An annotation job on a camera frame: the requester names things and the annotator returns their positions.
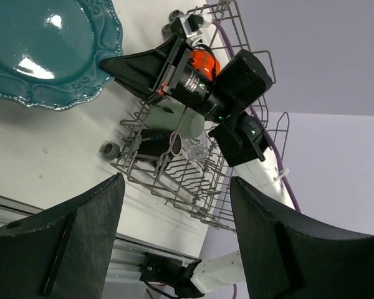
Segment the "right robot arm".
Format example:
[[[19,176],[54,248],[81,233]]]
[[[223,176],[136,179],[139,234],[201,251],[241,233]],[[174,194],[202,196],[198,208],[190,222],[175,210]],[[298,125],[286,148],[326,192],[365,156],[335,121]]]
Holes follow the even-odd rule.
[[[223,70],[207,76],[194,65],[193,46],[178,36],[155,49],[110,57],[100,68],[148,105],[169,95],[186,108],[215,123],[209,132],[230,166],[258,159],[272,140],[261,122],[246,108],[272,85],[261,62],[240,50]]]

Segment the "clear plastic glass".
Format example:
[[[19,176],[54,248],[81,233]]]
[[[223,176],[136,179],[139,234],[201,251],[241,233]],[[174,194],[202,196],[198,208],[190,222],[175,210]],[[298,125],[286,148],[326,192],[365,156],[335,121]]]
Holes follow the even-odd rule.
[[[197,138],[185,139],[183,146],[187,157],[192,161],[200,162],[208,157],[209,146],[205,133],[200,134]]]

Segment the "teal scalloped plate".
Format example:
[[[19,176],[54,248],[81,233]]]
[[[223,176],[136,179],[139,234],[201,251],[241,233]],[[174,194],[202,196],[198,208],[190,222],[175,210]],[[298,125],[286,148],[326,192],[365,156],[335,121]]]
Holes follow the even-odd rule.
[[[0,98],[64,111],[113,80],[122,24],[111,1],[0,1]]]

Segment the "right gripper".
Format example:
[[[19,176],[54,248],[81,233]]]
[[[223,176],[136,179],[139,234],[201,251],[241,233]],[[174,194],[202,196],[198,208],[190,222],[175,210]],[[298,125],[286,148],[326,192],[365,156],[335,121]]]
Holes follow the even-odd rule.
[[[100,68],[148,105],[169,96],[205,120],[223,121],[228,117],[228,96],[215,84],[218,68],[213,66],[208,78],[193,66],[192,53],[193,47],[174,35],[152,50],[102,59]]]

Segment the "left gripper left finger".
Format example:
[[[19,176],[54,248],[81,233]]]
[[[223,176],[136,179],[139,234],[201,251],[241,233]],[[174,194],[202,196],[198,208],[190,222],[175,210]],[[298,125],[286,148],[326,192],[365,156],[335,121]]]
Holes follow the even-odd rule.
[[[101,298],[124,193],[118,173],[0,227],[0,298]]]

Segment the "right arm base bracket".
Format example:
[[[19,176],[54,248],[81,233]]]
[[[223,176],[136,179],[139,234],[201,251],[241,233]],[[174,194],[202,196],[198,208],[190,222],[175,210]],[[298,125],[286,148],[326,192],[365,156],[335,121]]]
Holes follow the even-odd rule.
[[[189,284],[186,270],[181,260],[147,254],[141,266],[140,280],[182,288]]]

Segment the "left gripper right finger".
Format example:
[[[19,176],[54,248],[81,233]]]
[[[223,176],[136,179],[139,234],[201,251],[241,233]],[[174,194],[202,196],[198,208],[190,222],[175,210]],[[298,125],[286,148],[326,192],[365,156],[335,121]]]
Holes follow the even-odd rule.
[[[374,298],[374,235],[317,221],[242,178],[230,185],[251,298]]]

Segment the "dark brown mug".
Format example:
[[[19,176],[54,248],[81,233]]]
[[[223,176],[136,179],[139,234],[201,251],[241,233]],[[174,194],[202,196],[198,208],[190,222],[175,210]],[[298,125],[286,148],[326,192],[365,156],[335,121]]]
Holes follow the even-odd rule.
[[[159,158],[167,152],[169,156],[178,156],[182,149],[182,140],[179,133],[172,130],[143,129],[140,133],[141,144],[138,154]]]

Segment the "green plastic cup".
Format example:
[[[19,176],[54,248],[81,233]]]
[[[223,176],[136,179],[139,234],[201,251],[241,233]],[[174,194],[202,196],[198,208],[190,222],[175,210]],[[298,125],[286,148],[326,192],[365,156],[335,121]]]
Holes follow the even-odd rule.
[[[204,130],[202,115],[179,103],[162,103],[150,109],[146,125],[150,129],[178,131],[182,138],[199,137]]]

